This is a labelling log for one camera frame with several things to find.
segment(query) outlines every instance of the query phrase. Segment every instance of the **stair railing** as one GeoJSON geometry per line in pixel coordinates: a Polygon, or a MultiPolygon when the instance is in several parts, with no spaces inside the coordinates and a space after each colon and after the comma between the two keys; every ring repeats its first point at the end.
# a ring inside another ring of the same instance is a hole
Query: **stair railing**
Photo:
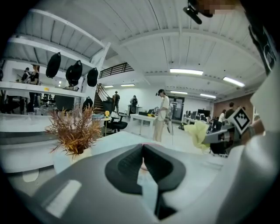
{"type": "Polygon", "coordinates": [[[105,89],[101,86],[101,83],[97,84],[96,87],[96,93],[100,97],[102,101],[106,101],[109,97],[108,93],[105,91],[105,89]]]}

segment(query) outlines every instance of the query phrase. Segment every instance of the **doorway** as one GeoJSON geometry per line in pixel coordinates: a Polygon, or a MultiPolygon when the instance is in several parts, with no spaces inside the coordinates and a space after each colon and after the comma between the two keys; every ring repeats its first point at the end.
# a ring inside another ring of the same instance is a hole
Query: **doorway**
{"type": "Polygon", "coordinates": [[[184,101],[185,98],[183,97],[176,97],[176,96],[169,97],[169,103],[173,104],[173,115],[172,115],[173,121],[181,122],[183,116],[184,101]]]}

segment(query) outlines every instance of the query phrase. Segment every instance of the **computer monitor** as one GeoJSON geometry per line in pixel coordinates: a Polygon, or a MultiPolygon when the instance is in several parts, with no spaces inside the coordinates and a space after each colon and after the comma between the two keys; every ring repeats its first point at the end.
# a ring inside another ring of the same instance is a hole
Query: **computer monitor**
{"type": "Polygon", "coordinates": [[[210,110],[198,109],[197,113],[198,114],[204,114],[205,117],[209,117],[210,116],[210,110]]]}

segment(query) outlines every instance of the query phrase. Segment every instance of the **yellow cloth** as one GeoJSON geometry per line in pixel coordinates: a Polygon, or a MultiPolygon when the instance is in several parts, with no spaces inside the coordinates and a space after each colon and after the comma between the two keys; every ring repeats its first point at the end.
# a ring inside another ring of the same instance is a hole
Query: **yellow cloth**
{"type": "Polygon", "coordinates": [[[210,144],[202,144],[208,127],[207,124],[197,121],[194,124],[185,125],[184,130],[192,136],[192,142],[195,147],[205,150],[210,147],[210,144]]]}

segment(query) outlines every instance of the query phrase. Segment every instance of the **khaki pants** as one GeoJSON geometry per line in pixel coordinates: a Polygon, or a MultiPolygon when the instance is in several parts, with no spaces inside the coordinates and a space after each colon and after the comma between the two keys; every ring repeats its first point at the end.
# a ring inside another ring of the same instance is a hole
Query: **khaki pants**
{"type": "Polygon", "coordinates": [[[154,137],[153,139],[157,142],[161,142],[162,130],[163,130],[164,121],[156,121],[156,125],[154,127],[154,137]]]}

